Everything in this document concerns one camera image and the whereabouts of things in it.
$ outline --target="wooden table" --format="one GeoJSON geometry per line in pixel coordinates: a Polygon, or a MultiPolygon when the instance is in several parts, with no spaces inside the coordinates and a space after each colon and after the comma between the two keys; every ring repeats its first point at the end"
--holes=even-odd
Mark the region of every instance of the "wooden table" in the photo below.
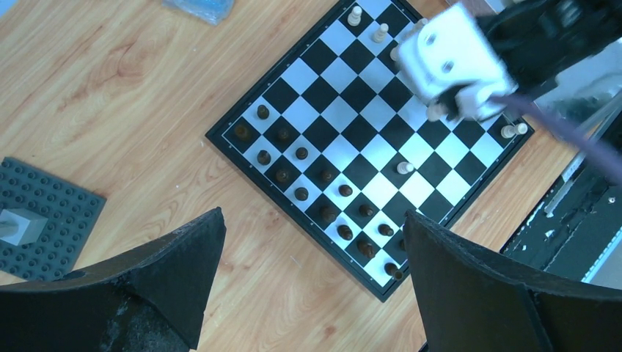
{"type": "MultiPolygon", "coordinates": [[[[411,2],[427,17],[446,7],[411,2]]],[[[20,0],[0,20],[3,156],[108,199],[76,268],[223,208],[201,351],[425,342],[410,278],[381,304],[204,137],[333,4],[237,0],[212,27],[161,0],[20,0]]],[[[500,249],[573,155],[538,130],[453,231],[500,249]]]]}

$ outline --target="gray lego baseplate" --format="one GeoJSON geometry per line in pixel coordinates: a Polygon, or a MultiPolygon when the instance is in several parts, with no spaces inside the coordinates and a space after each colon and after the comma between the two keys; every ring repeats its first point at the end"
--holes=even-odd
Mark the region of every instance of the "gray lego baseplate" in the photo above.
{"type": "Polygon", "coordinates": [[[53,281],[71,272],[105,203],[86,189],[5,158],[0,210],[26,209],[47,222],[33,243],[14,246],[0,240],[0,270],[29,281],[53,281]]]}

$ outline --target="chessboard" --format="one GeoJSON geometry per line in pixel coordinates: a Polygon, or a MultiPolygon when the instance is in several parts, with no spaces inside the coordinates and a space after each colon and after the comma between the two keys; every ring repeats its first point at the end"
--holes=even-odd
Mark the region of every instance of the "chessboard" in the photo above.
{"type": "Polygon", "coordinates": [[[449,227],[533,134],[504,138],[525,124],[505,116],[427,120],[391,58],[421,18],[406,1],[339,1],[206,133],[381,301],[409,274],[406,210],[449,227]]]}

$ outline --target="plastic bag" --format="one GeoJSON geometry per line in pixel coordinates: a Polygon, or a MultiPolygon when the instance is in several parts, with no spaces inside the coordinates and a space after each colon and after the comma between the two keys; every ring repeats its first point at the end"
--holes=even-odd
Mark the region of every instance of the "plastic bag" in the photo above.
{"type": "Polygon", "coordinates": [[[216,26],[231,13],[235,0],[162,0],[166,7],[182,10],[216,26]]]}

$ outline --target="chessboard border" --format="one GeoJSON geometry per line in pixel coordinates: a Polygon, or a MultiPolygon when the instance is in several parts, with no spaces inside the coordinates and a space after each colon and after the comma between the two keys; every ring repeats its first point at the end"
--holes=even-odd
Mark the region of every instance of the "chessboard border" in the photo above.
{"type": "MultiPolygon", "coordinates": [[[[390,0],[394,4],[403,8],[403,14],[408,17],[413,23],[416,23],[419,19],[423,18],[418,11],[413,8],[407,1],[404,0],[390,0]]],[[[321,36],[323,30],[329,24],[338,21],[339,17],[343,14],[344,8],[347,10],[349,7],[355,5],[356,0],[339,0],[333,5],[305,34],[283,54],[280,59],[274,63],[270,69],[259,78],[250,89],[242,95],[236,103],[209,129],[205,134],[205,137],[214,146],[224,154],[224,156],[233,162],[236,167],[242,171],[249,180],[255,184],[266,196],[268,196],[275,205],[287,213],[287,215],[294,220],[313,240],[321,245],[333,259],[335,259],[345,270],[350,273],[361,285],[367,288],[377,299],[381,302],[385,302],[395,292],[402,282],[406,281],[406,277],[410,275],[409,262],[403,265],[402,270],[404,272],[404,278],[400,281],[392,280],[385,286],[380,286],[376,282],[371,282],[367,279],[367,275],[362,268],[357,268],[355,265],[350,264],[349,259],[345,258],[342,253],[337,251],[337,247],[332,246],[326,241],[325,238],[316,234],[318,228],[309,223],[306,218],[302,218],[299,213],[300,210],[288,205],[291,201],[285,197],[284,194],[274,192],[274,187],[267,181],[267,179],[257,171],[254,167],[249,167],[248,161],[223,138],[223,133],[230,127],[230,123],[233,123],[261,94],[269,87],[273,81],[272,78],[279,77],[287,70],[289,65],[293,63],[298,57],[307,50],[307,43],[311,43],[321,36]]],[[[465,195],[466,202],[463,202],[461,206],[454,207],[440,222],[444,227],[450,227],[455,224],[461,217],[466,209],[478,198],[481,192],[487,187],[487,185],[497,176],[499,171],[506,165],[513,155],[520,149],[520,147],[533,135],[534,130],[529,126],[529,131],[525,135],[515,137],[508,146],[505,147],[503,153],[495,161],[493,166],[489,167],[486,172],[481,176],[478,183],[474,184],[469,192],[465,195]]]]}

